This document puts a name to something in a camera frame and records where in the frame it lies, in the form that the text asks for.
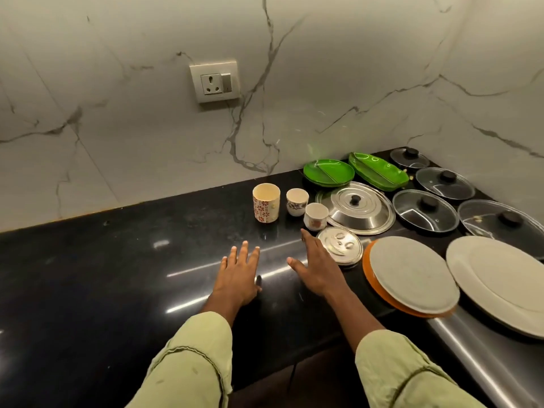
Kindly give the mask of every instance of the orange plate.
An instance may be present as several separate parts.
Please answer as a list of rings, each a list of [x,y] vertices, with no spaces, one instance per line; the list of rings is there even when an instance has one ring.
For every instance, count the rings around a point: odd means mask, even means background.
[[[406,312],[413,316],[418,316],[420,318],[440,318],[442,316],[449,316],[453,313],[455,310],[455,306],[450,309],[447,312],[444,313],[437,313],[437,314],[430,314],[430,313],[422,313],[418,311],[414,311],[412,308],[407,307],[403,303],[398,302],[394,297],[392,297],[389,292],[387,292],[384,287],[378,282],[376,275],[374,274],[374,271],[372,270],[371,266],[371,248],[372,246],[378,241],[374,240],[372,241],[364,250],[363,253],[363,271],[364,275],[367,278],[367,281],[371,284],[372,288],[376,291],[378,295],[381,296],[381,298],[389,303],[391,306],[397,308],[400,311]]]

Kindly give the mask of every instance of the electrical outlet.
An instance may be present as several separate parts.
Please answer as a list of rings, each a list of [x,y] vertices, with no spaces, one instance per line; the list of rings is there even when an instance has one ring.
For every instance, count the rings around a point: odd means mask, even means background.
[[[189,66],[199,103],[240,97],[238,64],[235,60]]]

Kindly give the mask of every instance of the green plate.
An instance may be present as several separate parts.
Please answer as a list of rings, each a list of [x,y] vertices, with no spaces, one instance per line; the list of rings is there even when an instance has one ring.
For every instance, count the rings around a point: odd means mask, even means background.
[[[384,159],[366,153],[350,153],[349,164],[372,186],[391,192],[410,181],[405,171]]]
[[[319,159],[304,165],[304,176],[323,187],[337,187],[350,182],[355,171],[349,164],[334,159]]]

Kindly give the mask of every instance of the person's right hand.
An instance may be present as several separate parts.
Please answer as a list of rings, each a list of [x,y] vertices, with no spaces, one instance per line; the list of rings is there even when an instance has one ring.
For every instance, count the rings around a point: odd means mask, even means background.
[[[304,229],[301,229],[301,232],[306,244],[308,267],[293,258],[287,258],[287,263],[300,276],[304,285],[320,296],[329,296],[339,290],[349,289],[342,271],[321,241]]]

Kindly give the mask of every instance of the white cup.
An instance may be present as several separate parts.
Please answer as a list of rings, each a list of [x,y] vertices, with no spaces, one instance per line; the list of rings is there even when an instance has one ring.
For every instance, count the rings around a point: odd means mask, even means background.
[[[309,194],[304,189],[289,189],[287,192],[287,211],[291,216],[302,216],[308,205]]]
[[[304,224],[311,231],[320,231],[327,226],[329,209],[321,203],[310,203],[304,213]]]
[[[253,212],[261,223],[272,223],[280,214],[280,188],[261,183],[253,188]]]

